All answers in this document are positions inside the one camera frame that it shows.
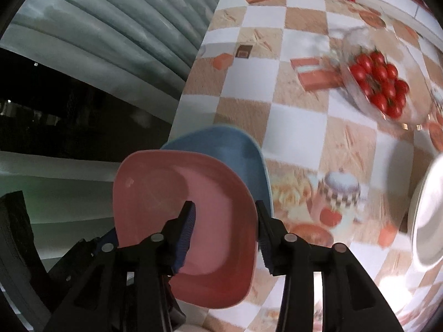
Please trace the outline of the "grey-green curtain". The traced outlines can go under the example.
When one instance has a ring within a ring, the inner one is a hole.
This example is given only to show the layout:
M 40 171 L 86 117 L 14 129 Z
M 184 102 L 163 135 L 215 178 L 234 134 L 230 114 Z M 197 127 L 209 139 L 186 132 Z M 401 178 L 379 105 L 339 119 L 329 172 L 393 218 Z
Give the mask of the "grey-green curtain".
M 171 122 L 219 0 L 25 0 L 1 46 Z

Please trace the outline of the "pink square plate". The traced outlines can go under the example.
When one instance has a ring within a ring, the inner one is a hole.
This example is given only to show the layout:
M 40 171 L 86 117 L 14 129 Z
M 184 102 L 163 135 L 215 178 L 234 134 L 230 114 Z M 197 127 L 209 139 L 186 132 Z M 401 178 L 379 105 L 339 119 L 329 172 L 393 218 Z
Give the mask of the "pink square plate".
M 186 261 L 171 280 L 174 296 L 224 309 L 249 293 L 256 259 L 257 212 L 240 177 L 223 162 L 188 151 L 138 151 L 113 182 L 113 218 L 121 247 L 140 243 L 196 207 Z

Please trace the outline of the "checkered printed tablecloth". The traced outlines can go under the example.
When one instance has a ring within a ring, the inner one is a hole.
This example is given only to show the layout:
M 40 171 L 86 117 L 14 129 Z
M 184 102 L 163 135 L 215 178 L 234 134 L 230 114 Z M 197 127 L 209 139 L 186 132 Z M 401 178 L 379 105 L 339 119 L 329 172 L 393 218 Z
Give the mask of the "checkered printed tablecloth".
M 273 212 L 305 236 L 347 243 L 405 331 L 442 302 L 442 266 L 420 271 L 405 232 L 410 198 L 442 150 L 442 114 L 423 130 L 365 116 L 333 79 L 345 34 L 376 47 L 411 87 L 442 92 L 442 39 L 392 6 L 346 0 L 219 0 L 186 81 L 171 138 L 213 124 L 261 147 Z

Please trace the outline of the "white round bowl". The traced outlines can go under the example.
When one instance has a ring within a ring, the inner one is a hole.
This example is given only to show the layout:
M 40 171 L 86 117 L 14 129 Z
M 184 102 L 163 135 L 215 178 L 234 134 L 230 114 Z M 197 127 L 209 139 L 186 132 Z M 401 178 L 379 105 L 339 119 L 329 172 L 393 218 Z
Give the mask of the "white round bowl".
M 429 271 L 442 261 L 442 154 L 439 154 L 418 183 L 408 211 L 411 263 Z

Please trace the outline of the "glass bowl of tomatoes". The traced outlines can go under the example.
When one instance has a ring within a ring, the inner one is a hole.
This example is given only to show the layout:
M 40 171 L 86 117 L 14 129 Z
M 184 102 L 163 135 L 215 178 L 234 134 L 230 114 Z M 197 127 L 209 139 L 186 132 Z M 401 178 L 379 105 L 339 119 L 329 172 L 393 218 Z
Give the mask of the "glass bowl of tomatoes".
M 430 120 L 433 100 L 423 71 L 394 32 L 350 30 L 339 62 L 345 89 L 363 114 L 403 130 L 421 130 Z

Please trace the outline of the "blue square plate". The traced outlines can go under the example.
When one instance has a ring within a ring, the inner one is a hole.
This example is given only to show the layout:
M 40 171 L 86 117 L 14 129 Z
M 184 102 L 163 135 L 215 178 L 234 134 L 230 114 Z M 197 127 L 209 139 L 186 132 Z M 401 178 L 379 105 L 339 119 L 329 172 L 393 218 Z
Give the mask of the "blue square plate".
M 261 200 L 268 214 L 274 215 L 267 164 L 260 146 L 246 131 L 215 124 L 173 139 L 161 148 L 205 154 L 220 160 L 242 179 L 254 200 Z

